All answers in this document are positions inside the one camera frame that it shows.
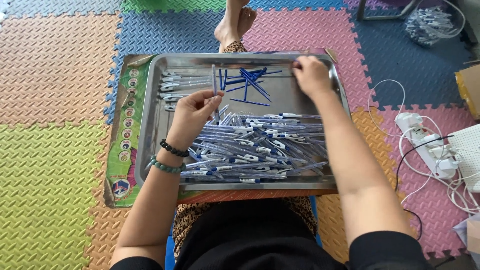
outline green foam mat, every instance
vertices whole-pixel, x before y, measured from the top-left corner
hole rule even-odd
[[[0,125],[0,269],[80,270],[100,169],[98,122]]]
[[[167,12],[173,10],[180,11],[218,11],[224,9],[226,5],[225,0],[178,0],[178,1],[159,1],[159,0],[125,0],[121,3],[123,12],[155,12],[161,10]]]

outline stainless steel tray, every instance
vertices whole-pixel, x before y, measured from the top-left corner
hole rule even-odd
[[[269,70],[282,70],[281,73],[262,76],[262,87],[269,92],[272,103],[268,102],[253,87],[249,87],[247,100],[270,104],[269,107],[262,105],[247,104],[229,100],[228,98],[243,99],[243,90],[235,90],[225,94],[222,108],[226,104],[230,107],[227,112],[247,111],[255,115],[278,114],[291,112],[297,114],[318,114],[313,103],[298,88],[295,77],[291,74],[290,65],[292,60],[300,55],[296,54],[202,54],[202,53],[169,53],[156,56],[149,68],[147,87],[145,91],[144,109],[140,136],[135,164],[135,179],[140,187],[143,185],[148,171],[145,170],[150,162],[150,157],[160,150],[159,141],[167,137],[168,130],[173,119],[173,112],[164,110],[165,102],[158,100],[157,88],[163,71],[175,71],[180,74],[193,76],[211,75],[212,64],[217,68],[228,69],[229,76],[238,75],[240,67],[246,69],[258,69],[268,67]],[[332,59],[326,54],[316,55],[328,68],[332,79],[333,89],[348,115],[347,98],[340,83],[338,74]],[[238,85],[229,85],[230,89]],[[237,184],[237,183],[209,183],[189,179],[180,181],[180,190],[224,190],[224,189],[335,189],[335,180],[329,170],[325,176],[299,176],[289,177],[283,180],[275,180],[260,184]]]

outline bare foot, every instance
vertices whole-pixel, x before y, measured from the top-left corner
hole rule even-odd
[[[215,38],[220,41],[221,44],[219,52],[223,51],[224,46],[228,46],[234,41],[240,41],[237,32],[240,11],[244,5],[248,4],[248,1],[249,0],[227,0],[225,15],[214,31]]]
[[[237,27],[237,33],[239,38],[242,38],[243,35],[250,30],[253,25],[253,22],[257,18],[257,12],[253,11],[252,8],[244,7],[240,11],[240,18]]]

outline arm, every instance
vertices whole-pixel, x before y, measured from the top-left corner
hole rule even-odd
[[[322,116],[328,159],[342,203],[348,245],[374,231],[410,234],[405,214],[382,167],[331,90],[327,68],[316,57],[299,57],[294,68],[302,91]]]
[[[166,142],[178,150],[186,150],[202,130],[210,114],[217,108],[224,95],[211,99],[212,90],[195,92],[178,101],[172,126]],[[157,161],[170,167],[179,167],[183,158],[162,148]],[[180,174],[161,171],[152,166],[140,193],[120,231],[120,237],[110,265],[134,256],[154,259],[163,268],[167,238],[172,225],[180,183]]]

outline person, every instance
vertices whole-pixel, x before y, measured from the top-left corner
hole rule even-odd
[[[225,17],[215,30],[221,52],[246,51],[240,38],[257,15],[243,7],[247,3],[227,0]],[[292,72],[323,119],[345,221],[348,267],[432,269],[410,235],[406,215],[382,168],[331,89],[327,68],[314,56],[301,56]],[[185,151],[212,119],[223,95],[214,97],[212,90],[203,90],[180,99],[164,146]],[[156,161],[177,168],[183,158],[162,147]],[[176,206],[179,182],[178,170],[152,166],[120,232],[111,270],[163,269],[173,219],[174,269],[347,269],[317,245],[317,223],[308,197]]]

